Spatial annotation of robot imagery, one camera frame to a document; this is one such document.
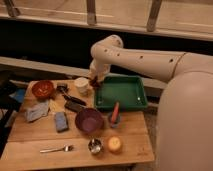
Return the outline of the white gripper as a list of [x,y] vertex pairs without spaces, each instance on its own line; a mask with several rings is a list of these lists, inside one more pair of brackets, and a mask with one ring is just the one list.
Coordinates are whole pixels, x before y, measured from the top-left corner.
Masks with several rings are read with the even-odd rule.
[[110,72],[111,65],[110,64],[104,64],[100,61],[93,60],[89,67],[89,82],[93,83],[95,80],[95,77],[98,78],[99,85],[102,85],[105,81],[106,75]]

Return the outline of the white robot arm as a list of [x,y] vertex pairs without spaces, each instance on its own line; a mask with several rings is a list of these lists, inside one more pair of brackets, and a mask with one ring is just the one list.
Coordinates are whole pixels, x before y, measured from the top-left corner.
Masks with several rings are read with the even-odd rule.
[[213,171],[213,55],[126,49],[117,35],[91,46],[90,78],[115,65],[149,77],[160,97],[156,171]]

